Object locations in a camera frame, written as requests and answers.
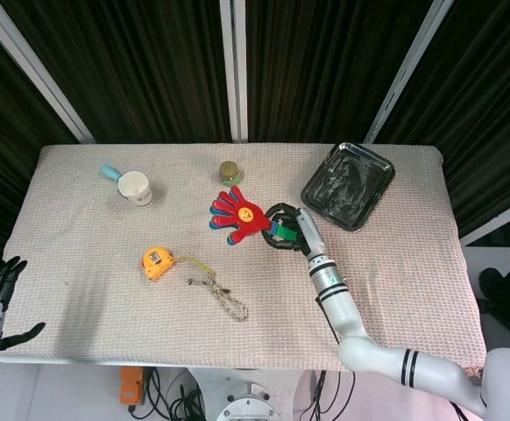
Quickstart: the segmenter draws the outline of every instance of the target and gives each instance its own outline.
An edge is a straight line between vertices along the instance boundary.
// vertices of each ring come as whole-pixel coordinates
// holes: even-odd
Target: black tray
[[[352,143],[331,149],[301,191],[301,200],[347,231],[362,228],[395,175],[393,164]]]

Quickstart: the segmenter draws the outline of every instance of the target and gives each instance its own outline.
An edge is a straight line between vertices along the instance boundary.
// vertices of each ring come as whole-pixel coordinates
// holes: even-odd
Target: small jar
[[[241,171],[234,161],[224,161],[220,164],[220,182],[226,186],[235,186],[241,181]]]

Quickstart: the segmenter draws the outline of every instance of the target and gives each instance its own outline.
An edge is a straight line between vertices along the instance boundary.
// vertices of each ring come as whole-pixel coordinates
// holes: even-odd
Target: woven tablecloth
[[[442,156],[432,147],[372,145],[395,177],[365,226],[346,232],[314,219],[329,255],[348,278],[365,328],[382,346],[403,346],[482,367],[485,344],[457,237]],[[217,171],[233,160],[240,188],[264,210],[302,206],[300,193],[332,145],[47,146],[4,258],[28,260],[4,334],[46,322],[34,340],[2,356],[219,367],[343,369],[315,303],[301,253],[278,251],[260,235],[236,246],[209,229],[221,189]],[[134,207],[101,165],[149,178],[153,204]],[[150,282],[145,250],[164,246],[212,267],[244,302],[233,321],[202,272],[185,262]]]

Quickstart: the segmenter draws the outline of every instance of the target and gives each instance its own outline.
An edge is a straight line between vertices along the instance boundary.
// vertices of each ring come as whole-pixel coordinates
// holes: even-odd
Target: black curtain
[[[510,0],[454,4],[376,141],[440,149],[461,235],[510,207]]]
[[[429,6],[247,0],[249,140],[362,141]]]
[[[96,141],[227,142],[218,0],[0,0]]]
[[[52,143],[76,140],[0,45],[0,259],[39,150]]]

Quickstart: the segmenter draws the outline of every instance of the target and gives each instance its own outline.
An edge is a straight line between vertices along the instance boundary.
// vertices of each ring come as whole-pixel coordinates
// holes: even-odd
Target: white cup
[[[150,182],[144,174],[138,171],[129,171],[118,179],[117,184],[119,193],[138,207],[144,208],[152,204]]]

